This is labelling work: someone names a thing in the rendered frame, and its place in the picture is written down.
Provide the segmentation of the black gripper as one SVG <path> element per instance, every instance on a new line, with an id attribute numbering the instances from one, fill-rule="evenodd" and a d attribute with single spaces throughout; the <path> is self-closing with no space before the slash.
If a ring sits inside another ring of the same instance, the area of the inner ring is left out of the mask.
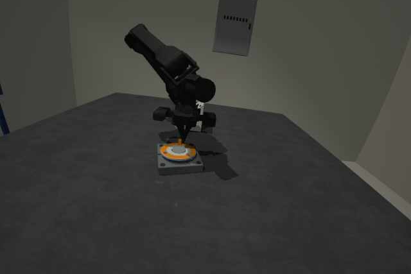
<path id="1" fill-rule="evenodd" d="M 195 101 L 195 106 L 196 106 L 196 99 L 192 98 L 191 96 L 182 95 L 182 94 L 177 93 L 176 102 L 177 102 L 177 100 L 178 100 L 178 102 L 182 102 L 182 103 L 185 103 L 185 104 L 193 103 Z M 174 112 L 172 112 L 169 107 L 158 107 L 153 112 L 153 120 L 155 120 L 155 121 L 164 121 L 166 117 L 172 117 L 171 124 L 173 124 L 177 127 L 182 142 L 184 142 L 186 140 L 186 137 L 187 137 L 190 129 L 197 125 L 197 121 L 192 122 L 191 126 L 186 126 L 186 129 L 185 129 L 185 132 L 184 132 L 184 125 L 183 124 L 175 124 L 173 122 Z M 212 112 L 204 112 L 203 115 L 200 115 L 199 121 L 202 121 L 202 124 L 204 126 L 215 127 L 216 114 L 212 113 Z"/>

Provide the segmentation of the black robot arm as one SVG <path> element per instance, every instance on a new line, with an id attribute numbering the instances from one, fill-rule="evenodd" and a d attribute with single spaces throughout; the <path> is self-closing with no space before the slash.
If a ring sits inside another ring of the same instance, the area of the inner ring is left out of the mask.
<path id="1" fill-rule="evenodd" d="M 199 121 L 200 108 L 193 103 L 176 102 L 177 93 L 191 96 L 199 102 L 206 103 L 215 95 L 215 84 L 196 74 L 197 63 L 185 52 L 175 46 L 166 46 L 155 35 L 152 35 L 144 24 L 138 24 L 125 35 L 125 43 L 142 54 L 155 72 L 164 81 L 166 92 L 175 104 L 175 124 L 191 126 Z M 187 69 L 191 66 L 189 69 Z M 178 76 L 176 79 L 175 77 Z"/>

